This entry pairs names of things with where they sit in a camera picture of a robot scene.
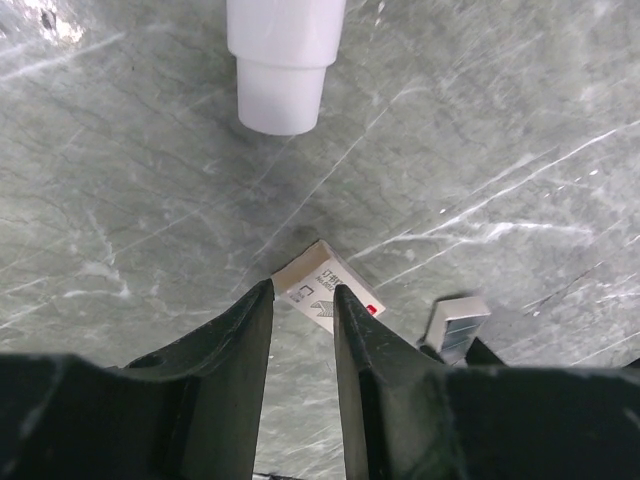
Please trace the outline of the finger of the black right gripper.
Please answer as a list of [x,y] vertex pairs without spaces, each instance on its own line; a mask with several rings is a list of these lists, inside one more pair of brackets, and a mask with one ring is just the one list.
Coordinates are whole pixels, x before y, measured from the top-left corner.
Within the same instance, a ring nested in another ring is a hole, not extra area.
[[505,363],[479,337],[471,342],[465,361],[471,367],[504,366]]
[[428,344],[423,344],[419,347],[419,351],[429,357],[431,360],[433,360],[434,362],[440,363],[440,364],[444,364],[445,361],[441,358],[441,356],[439,355],[439,353],[432,348],[430,345]]

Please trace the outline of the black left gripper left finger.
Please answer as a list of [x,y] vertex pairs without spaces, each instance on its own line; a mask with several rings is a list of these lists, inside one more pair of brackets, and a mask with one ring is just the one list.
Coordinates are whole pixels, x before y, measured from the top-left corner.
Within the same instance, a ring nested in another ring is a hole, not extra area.
[[226,312],[124,367],[1,358],[5,479],[248,479],[273,326],[264,280]]

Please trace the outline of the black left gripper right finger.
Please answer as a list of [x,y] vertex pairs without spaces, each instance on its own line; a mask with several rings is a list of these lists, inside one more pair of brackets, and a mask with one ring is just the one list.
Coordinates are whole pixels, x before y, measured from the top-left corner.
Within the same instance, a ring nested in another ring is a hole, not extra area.
[[334,293],[350,479],[635,479],[635,368],[450,366]]

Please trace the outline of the grey staple tray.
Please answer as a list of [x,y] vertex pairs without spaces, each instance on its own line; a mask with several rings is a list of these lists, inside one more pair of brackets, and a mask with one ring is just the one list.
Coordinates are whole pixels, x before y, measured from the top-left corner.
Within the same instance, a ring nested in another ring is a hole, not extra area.
[[434,303],[424,343],[448,364],[462,361],[486,319],[491,315],[478,296],[438,300]]

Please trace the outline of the small staple box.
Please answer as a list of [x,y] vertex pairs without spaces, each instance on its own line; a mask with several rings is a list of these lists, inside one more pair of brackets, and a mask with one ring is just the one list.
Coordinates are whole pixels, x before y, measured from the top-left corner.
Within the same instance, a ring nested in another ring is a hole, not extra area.
[[373,288],[324,240],[313,243],[271,279],[278,298],[330,334],[338,285],[346,285],[374,317],[386,310]]

